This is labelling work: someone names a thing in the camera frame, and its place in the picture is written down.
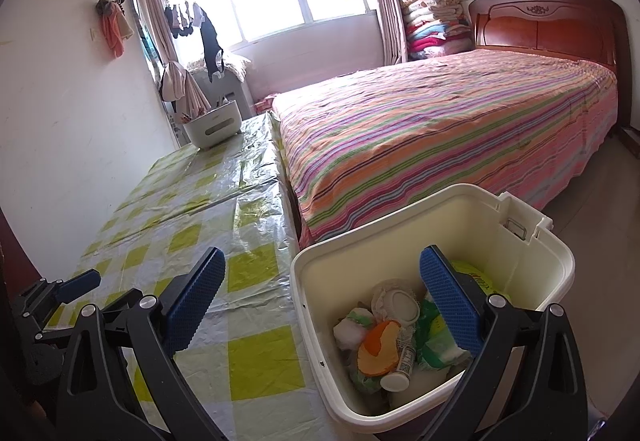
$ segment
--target stack of folded quilts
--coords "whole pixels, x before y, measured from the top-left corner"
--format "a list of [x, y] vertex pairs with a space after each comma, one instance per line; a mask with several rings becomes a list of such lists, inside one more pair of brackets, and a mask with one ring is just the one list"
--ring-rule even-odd
[[470, 51], [460, 0], [400, 0], [409, 55], [415, 60]]

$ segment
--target white bottle cap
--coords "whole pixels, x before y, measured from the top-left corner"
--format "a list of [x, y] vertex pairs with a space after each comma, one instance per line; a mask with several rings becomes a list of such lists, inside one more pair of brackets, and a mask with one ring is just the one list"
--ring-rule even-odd
[[394, 371], [385, 374], [385, 376], [380, 379], [380, 385], [389, 392], [402, 392], [409, 388], [409, 378], [406, 377], [406, 374]]

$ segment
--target white storage box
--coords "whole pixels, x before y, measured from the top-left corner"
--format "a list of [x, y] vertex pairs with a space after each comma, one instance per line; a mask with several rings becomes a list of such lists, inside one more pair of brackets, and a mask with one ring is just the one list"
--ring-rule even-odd
[[240, 132], [242, 118], [235, 101], [215, 108], [184, 124], [184, 131], [198, 148], [211, 148]]
[[437, 407], [460, 380], [458, 375], [383, 415], [370, 413], [342, 364], [333, 327], [359, 300], [370, 300], [376, 284], [403, 278], [422, 297], [418, 259], [425, 247], [436, 244], [449, 260], [484, 271], [515, 307], [543, 310], [574, 280], [574, 257], [551, 227], [550, 218], [509, 193], [497, 197], [459, 184], [300, 252], [291, 266], [292, 294], [331, 416], [352, 431], [387, 431]]

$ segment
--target plastic tablecloth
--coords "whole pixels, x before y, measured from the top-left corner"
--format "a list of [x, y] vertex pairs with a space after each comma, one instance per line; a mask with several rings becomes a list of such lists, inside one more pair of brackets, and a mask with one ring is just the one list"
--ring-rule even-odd
[[[200, 151], [187, 145], [158, 160], [84, 252], [100, 287], [61, 307], [49, 327], [75, 322], [135, 287], [160, 294], [210, 246], [226, 276], [188, 349], [175, 361], [231, 440], [327, 440], [336, 434], [316, 389], [289, 290], [298, 252], [273, 115]], [[163, 426], [132, 350], [128, 371], [151, 423]]]

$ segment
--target tile floor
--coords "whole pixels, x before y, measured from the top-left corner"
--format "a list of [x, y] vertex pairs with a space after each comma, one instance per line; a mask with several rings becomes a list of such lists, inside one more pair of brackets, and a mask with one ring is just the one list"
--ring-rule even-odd
[[611, 413], [640, 371], [640, 160], [607, 138], [543, 212], [574, 254], [562, 305], [591, 398]]

